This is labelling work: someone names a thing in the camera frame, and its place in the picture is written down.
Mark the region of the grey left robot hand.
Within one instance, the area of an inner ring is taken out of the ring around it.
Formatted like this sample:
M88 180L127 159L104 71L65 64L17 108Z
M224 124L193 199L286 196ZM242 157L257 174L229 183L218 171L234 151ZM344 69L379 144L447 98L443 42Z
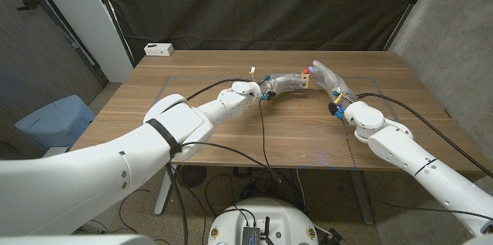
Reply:
M271 100L275 96L285 92L302 89L307 84L307 79L301 74L277 73L266 78L259 84L263 100Z

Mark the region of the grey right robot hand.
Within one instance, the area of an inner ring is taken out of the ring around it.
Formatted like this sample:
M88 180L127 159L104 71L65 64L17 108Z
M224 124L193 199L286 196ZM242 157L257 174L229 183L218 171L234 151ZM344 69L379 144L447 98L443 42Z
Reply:
M357 96L347 86L346 82L321 62L314 60L309 70L319 76L317 84L327 91L332 103L341 112L344 112L351 103L357 101Z

